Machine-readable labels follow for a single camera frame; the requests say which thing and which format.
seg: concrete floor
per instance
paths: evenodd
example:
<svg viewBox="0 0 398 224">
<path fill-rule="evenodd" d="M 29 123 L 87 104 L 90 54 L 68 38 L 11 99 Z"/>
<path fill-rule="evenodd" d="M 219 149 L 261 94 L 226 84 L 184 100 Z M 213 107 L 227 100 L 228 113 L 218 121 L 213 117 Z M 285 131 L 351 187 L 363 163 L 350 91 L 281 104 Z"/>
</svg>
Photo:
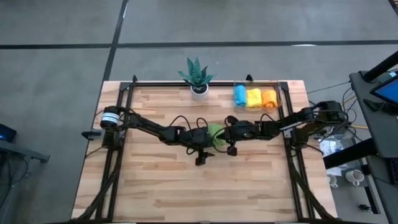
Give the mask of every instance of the concrete floor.
<svg viewBox="0 0 398 224">
<path fill-rule="evenodd" d="M 122 0 L 0 0 L 2 44 L 110 44 Z M 398 18 L 387 0 L 136 0 L 120 43 L 195 41 L 394 40 Z M 185 58 L 199 56 L 219 80 L 305 80 L 308 91 L 349 80 L 375 66 L 396 45 L 117 49 L 110 80 L 178 80 Z M 17 143 L 51 154 L 31 163 L 15 223 L 70 218 L 109 49 L 0 50 L 0 123 Z M 309 95 L 341 101 L 349 85 Z M 357 125 L 366 125 L 358 105 Z M 358 131 L 361 138 L 368 132 Z M 357 209 L 365 194 L 333 191 L 344 220 L 385 223 Z"/>
</svg>

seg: computer monitor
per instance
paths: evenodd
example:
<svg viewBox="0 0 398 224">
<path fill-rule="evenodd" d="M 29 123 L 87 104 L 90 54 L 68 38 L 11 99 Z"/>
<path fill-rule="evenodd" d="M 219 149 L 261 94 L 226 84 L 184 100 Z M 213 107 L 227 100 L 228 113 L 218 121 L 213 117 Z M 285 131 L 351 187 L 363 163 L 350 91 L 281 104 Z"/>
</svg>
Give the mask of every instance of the computer monitor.
<svg viewBox="0 0 398 224">
<path fill-rule="evenodd" d="M 373 88 L 371 94 L 398 106 L 398 75 Z"/>
</svg>

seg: wooden table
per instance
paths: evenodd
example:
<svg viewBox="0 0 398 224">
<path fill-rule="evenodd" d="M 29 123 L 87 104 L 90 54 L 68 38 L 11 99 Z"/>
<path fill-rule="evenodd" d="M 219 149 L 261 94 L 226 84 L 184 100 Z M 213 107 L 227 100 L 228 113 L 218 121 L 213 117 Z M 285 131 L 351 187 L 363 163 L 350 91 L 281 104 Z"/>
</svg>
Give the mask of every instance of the wooden table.
<svg viewBox="0 0 398 224">
<path fill-rule="evenodd" d="M 287 82 L 294 111 L 308 106 L 304 82 Z M 116 104 L 119 84 L 104 83 L 97 111 Z M 188 118 L 191 126 L 196 126 L 198 117 L 223 126 L 227 115 L 259 120 L 260 114 L 236 114 L 232 93 L 231 87 L 211 87 L 206 101 L 193 101 L 187 87 L 135 87 L 132 108 L 164 126 L 180 114 Z M 279 119 L 277 112 L 271 116 Z M 100 128 L 100 120 L 101 115 L 95 118 L 94 128 Z M 183 119 L 174 125 L 187 126 Z M 238 142 L 236 157 L 212 149 L 210 152 L 216 156 L 200 167 L 195 166 L 196 156 L 187 155 L 182 146 L 167 146 L 136 129 L 129 129 L 126 136 L 114 222 L 297 221 L 281 134 L 271 141 Z M 101 143 L 102 140 L 90 142 L 88 152 Z M 310 144 L 319 147 L 315 141 Z M 82 214 L 98 193 L 105 157 L 106 149 L 101 149 L 86 158 L 72 218 Z M 336 217 L 322 155 L 306 148 L 303 158 L 312 192 Z M 302 192 L 300 198 L 306 214 Z M 106 203 L 104 216 L 108 211 Z"/>
</svg>

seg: black desk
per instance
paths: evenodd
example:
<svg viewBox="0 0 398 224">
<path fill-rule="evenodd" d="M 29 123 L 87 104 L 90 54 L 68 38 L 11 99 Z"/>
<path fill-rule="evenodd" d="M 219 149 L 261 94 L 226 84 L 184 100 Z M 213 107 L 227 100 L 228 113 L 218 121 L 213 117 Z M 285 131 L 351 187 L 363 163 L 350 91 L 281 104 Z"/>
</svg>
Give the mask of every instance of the black desk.
<svg viewBox="0 0 398 224">
<path fill-rule="evenodd" d="M 398 223 L 398 188 L 390 184 L 387 162 L 383 159 L 398 157 L 398 119 L 382 111 L 373 112 L 364 104 L 364 99 L 382 102 L 369 93 L 378 83 L 366 83 L 359 73 L 350 74 L 349 79 L 372 138 L 326 156 L 325 167 L 329 169 L 365 157 L 370 173 L 376 177 L 373 180 L 387 219 L 389 223 Z"/>
</svg>

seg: white mug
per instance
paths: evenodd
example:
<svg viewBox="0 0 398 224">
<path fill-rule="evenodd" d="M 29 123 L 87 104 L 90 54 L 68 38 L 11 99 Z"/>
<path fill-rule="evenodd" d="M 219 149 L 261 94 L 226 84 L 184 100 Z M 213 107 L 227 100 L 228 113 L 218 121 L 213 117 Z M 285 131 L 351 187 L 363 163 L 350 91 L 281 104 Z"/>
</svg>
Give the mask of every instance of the white mug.
<svg viewBox="0 0 398 224">
<path fill-rule="evenodd" d="M 336 178 L 335 175 L 333 175 L 333 174 L 328 174 L 328 182 L 329 182 L 330 187 L 338 188 L 338 185 L 337 185 L 337 178 Z"/>
<path fill-rule="evenodd" d="M 365 175 L 360 170 L 352 170 L 346 173 L 346 179 L 354 186 L 359 186 L 359 183 L 365 179 Z"/>
</svg>

